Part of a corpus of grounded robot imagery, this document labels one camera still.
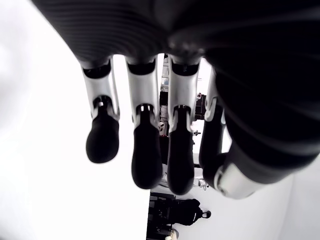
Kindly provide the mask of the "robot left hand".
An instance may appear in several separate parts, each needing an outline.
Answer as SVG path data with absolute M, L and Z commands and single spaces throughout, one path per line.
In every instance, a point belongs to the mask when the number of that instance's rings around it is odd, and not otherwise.
M 113 56 L 128 73 L 134 124 L 131 174 L 141 189 L 163 174 L 157 56 L 167 54 L 167 182 L 194 182 L 192 122 L 201 59 L 211 65 L 199 164 L 205 181 L 243 199 L 320 153 L 317 0 L 36 0 L 82 68 L 92 117 L 89 160 L 119 149 Z

